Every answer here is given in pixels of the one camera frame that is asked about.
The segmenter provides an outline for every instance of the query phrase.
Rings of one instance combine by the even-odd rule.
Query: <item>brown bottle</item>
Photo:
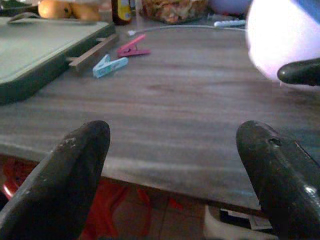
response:
[[[116,25],[126,25],[131,22],[129,0],[112,0],[112,20]]]

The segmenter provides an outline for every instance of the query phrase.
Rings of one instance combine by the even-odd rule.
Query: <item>gray wood grain surface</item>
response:
[[[129,40],[120,37],[118,47]],[[319,89],[265,79],[249,61],[244,32],[154,31],[138,46],[151,54],[112,75],[67,71],[34,97],[1,106],[0,153],[40,161],[69,131],[104,120],[104,176],[254,211],[236,147],[241,123],[269,124],[320,160]]]

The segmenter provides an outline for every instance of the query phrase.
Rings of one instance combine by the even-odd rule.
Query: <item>clothespin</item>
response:
[[[109,74],[119,68],[128,64],[128,58],[122,57],[120,59],[110,61],[109,54],[105,55],[92,69],[93,76],[100,78],[106,74]]]
[[[145,55],[151,53],[149,49],[139,50],[137,48],[137,43],[142,41],[146,37],[145,34],[138,36],[134,40],[128,42],[126,45],[120,47],[116,52],[118,53],[118,57],[129,57],[135,55]]]

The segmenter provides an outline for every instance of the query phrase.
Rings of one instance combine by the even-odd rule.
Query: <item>pink clothespin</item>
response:
[[[129,56],[136,56],[136,55],[145,55],[151,53],[149,49],[139,50],[137,48],[137,43],[142,41],[146,37],[145,34],[138,36],[134,40],[128,42],[126,45],[120,47],[116,52],[118,53],[118,57],[129,57]]]

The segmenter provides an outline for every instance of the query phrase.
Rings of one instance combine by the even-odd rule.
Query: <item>green cutting board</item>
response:
[[[66,57],[78,57],[97,38],[116,32],[106,22],[29,18],[7,24],[8,19],[0,17],[0,104],[32,96],[68,68]]]

